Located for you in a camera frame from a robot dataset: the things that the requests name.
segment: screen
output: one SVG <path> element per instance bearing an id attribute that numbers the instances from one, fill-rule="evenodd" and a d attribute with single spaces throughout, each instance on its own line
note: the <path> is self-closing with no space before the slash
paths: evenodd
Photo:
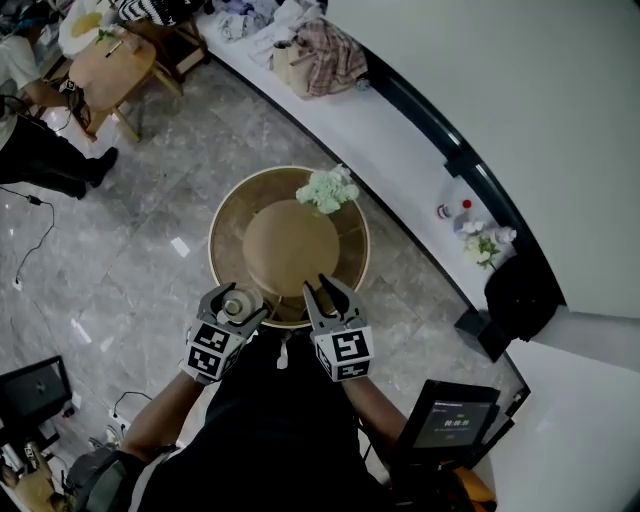
<path id="1" fill-rule="evenodd" d="M 491 410 L 490 402 L 436 401 L 415 442 L 416 448 L 469 446 Z"/>
<path id="2" fill-rule="evenodd" d="M 37 368 L 0 383 L 0 414 L 8 425 L 65 398 L 57 364 Z"/>

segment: shoe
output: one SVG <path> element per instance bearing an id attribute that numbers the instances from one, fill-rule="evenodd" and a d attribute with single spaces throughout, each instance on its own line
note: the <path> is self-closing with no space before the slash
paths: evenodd
<path id="1" fill-rule="evenodd" d="M 98 188 L 102 184 L 102 180 L 107 172 L 115 165 L 117 159 L 118 150 L 116 148 L 107 149 L 105 154 L 98 158 L 95 164 L 98 177 L 89 182 L 93 188 Z"/>
<path id="2" fill-rule="evenodd" d="M 80 201 L 80 199 L 82 199 L 84 196 L 87 195 L 87 187 L 84 187 L 84 190 L 82 190 L 82 192 L 79 192 L 78 194 L 75 195 L 75 198 Z"/>

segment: power cord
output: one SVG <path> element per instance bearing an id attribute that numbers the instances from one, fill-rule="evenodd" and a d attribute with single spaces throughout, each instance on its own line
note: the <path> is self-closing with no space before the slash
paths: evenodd
<path id="1" fill-rule="evenodd" d="M 14 278 L 14 282 L 16 285 L 20 284 L 20 271 L 22 270 L 22 267 L 24 266 L 25 262 L 27 261 L 27 258 L 29 257 L 29 255 L 34 252 L 37 251 L 38 249 L 40 249 L 40 247 L 42 247 L 42 244 L 44 243 L 44 239 L 47 237 L 47 235 L 51 232 L 51 230 L 56 227 L 56 210 L 53 207 L 53 205 L 48 202 L 48 201 L 42 201 L 41 199 L 32 196 L 32 195 L 27 195 L 25 196 L 24 194 L 20 194 L 19 192 L 16 192 L 14 190 L 9 190 L 8 188 L 4 188 L 4 187 L 0 187 L 0 189 L 4 190 L 5 192 L 9 192 L 10 194 L 14 194 L 16 196 L 20 196 L 24 199 L 26 199 L 27 201 L 29 201 L 31 204 L 34 204 L 36 206 L 40 206 L 41 204 L 46 204 L 49 205 L 49 207 L 51 208 L 51 226 L 49 226 L 49 229 L 47 229 L 47 231 L 45 232 L 44 235 L 42 235 L 42 238 L 40 239 L 40 242 L 38 243 L 38 245 L 36 245 L 35 247 L 32 247 L 31 249 L 29 249 L 29 251 L 27 251 L 27 254 L 24 255 L 24 258 L 22 258 L 22 261 L 20 262 L 20 265 L 18 266 L 18 270 L 16 271 L 16 277 Z"/>
<path id="2" fill-rule="evenodd" d="M 11 105 L 9 105 L 9 108 L 11 108 L 11 110 L 13 110 L 14 114 L 16 114 L 18 116 L 22 116 L 22 117 L 27 118 L 27 119 L 31 118 L 31 121 L 33 123 L 37 124 L 38 126 L 40 126 L 43 129 L 46 126 L 46 123 L 44 123 L 44 121 L 42 121 L 41 119 L 36 119 L 34 116 L 32 116 L 29 113 L 29 105 L 27 105 L 27 103 L 24 100 L 18 98 L 17 96 L 11 96 L 11 95 L 8 95 L 8 94 L 0 95 L 0 98 L 2 99 L 2 103 L 3 104 L 4 104 L 4 98 L 10 98 L 12 100 L 17 101 L 18 103 L 20 103 L 25 108 L 25 110 L 27 112 L 26 114 L 20 114 L 20 113 L 16 112 L 16 110 Z M 65 95 L 65 98 L 67 98 L 67 108 L 69 109 L 69 116 L 67 117 L 67 122 L 64 124 L 64 126 L 62 128 L 58 128 L 57 130 L 53 130 L 55 133 L 60 133 L 67 126 L 69 126 L 69 123 L 71 122 L 71 116 L 73 115 L 73 109 L 71 108 L 71 98 L 69 96 L 66 96 L 66 95 Z"/>
<path id="3" fill-rule="evenodd" d="M 51 456 L 55 459 L 58 459 L 60 462 L 62 462 L 62 464 L 64 465 L 64 468 L 67 470 L 67 474 L 69 474 L 69 466 L 67 465 L 67 463 L 65 462 L 65 460 L 60 457 L 59 455 L 56 455 L 53 452 L 49 452 L 51 454 Z"/>
<path id="4" fill-rule="evenodd" d="M 141 393 L 140 391 L 125 391 L 124 393 L 122 393 L 122 396 L 120 396 L 120 398 L 118 398 L 117 402 L 113 406 L 113 417 L 114 418 L 118 417 L 118 404 L 127 395 L 140 395 L 140 396 L 145 397 L 149 401 L 153 400 L 149 395 L 147 395 L 145 393 Z"/>

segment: plaid cloth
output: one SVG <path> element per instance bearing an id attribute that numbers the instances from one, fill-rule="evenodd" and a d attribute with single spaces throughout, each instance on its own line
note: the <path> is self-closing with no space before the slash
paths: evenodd
<path id="1" fill-rule="evenodd" d="M 309 93 L 313 96 L 344 90 L 367 72 L 362 47 L 326 20 L 302 25 L 296 41 L 316 54 L 316 64 L 309 74 Z"/>

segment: wooden stool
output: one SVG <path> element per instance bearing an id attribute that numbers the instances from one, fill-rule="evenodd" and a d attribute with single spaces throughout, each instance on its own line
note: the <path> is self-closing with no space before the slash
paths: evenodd
<path id="1" fill-rule="evenodd" d="M 156 49 L 151 43 L 142 39 L 135 53 L 121 44 L 109 55 L 117 44 L 118 40 L 113 38 L 89 44 L 71 65 L 69 78 L 84 91 L 89 122 L 80 125 L 92 141 L 96 140 L 96 133 L 107 116 L 114 114 L 125 133 L 138 142 L 140 135 L 124 117 L 120 105 L 151 75 L 176 96 L 181 96 L 182 91 L 167 70 L 156 62 Z"/>
<path id="2" fill-rule="evenodd" d="M 147 18 L 127 21 L 124 26 L 156 47 L 158 61 L 179 83 L 184 82 L 187 71 L 208 60 L 207 45 L 200 37 L 193 16 L 173 27 L 155 25 Z"/>

